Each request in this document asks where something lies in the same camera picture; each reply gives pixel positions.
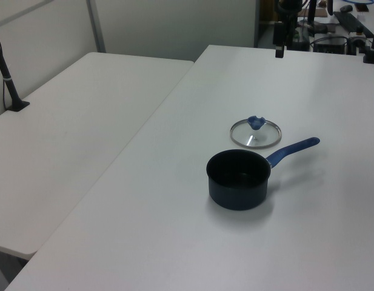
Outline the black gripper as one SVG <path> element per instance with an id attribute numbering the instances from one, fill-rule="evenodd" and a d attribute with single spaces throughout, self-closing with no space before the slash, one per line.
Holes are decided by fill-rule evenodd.
<path id="1" fill-rule="evenodd" d="M 302 0 L 278 0 L 276 12 L 282 22 L 275 22 L 273 29 L 273 44 L 275 46 L 275 57 L 283 58 L 284 45 L 292 46 L 296 30 L 296 19 L 292 18 L 302 10 Z"/>

